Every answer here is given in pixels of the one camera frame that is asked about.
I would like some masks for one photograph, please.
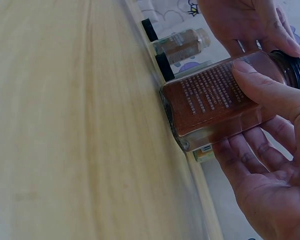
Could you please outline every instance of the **glass jar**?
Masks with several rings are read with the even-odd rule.
[[[235,59],[279,83],[300,89],[300,58],[279,50],[246,53],[166,82],[160,95],[172,133],[183,151],[202,149],[275,117],[241,91],[232,75]]]
[[[156,54],[165,53],[170,65],[200,54],[210,44],[210,38],[202,28],[190,28],[152,43]]]

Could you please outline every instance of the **wrist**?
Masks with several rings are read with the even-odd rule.
[[[300,240],[300,221],[292,228],[286,228],[282,234],[278,235],[278,240]]]

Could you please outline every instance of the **wooden table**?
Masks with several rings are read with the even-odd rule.
[[[135,4],[0,0],[0,240],[222,238]]]

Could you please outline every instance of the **hand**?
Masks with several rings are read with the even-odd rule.
[[[232,57],[262,49],[280,49],[293,57],[300,57],[284,11],[275,0],[199,0],[201,12],[215,37]]]
[[[247,97],[280,116],[214,144],[215,156],[240,209],[261,237],[300,240],[300,90],[242,61],[235,61],[233,75]],[[293,161],[271,145],[262,129],[293,155]]]

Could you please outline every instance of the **black lid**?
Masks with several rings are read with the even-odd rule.
[[[300,89],[300,58],[289,56],[288,54],[280,50],[272,51],[271,55],[275,58],[280,59],[281,61],[283,60],[286,64],[288,64],[295,75],[295,79],[297,82],[296,88]]]
[[[152,26],[152,23],[149,18],[141,21],[142,26],[145,30],[146,35],[148,36],[150,42],[154,42],[158,40],[158,36],[156,34],[156,31],[154,30],[154,27]]]
[[[159,55],[156,55],[155,60],[166,82],[176,78],[174,72],[171,69],[168,58],[164,52]]]

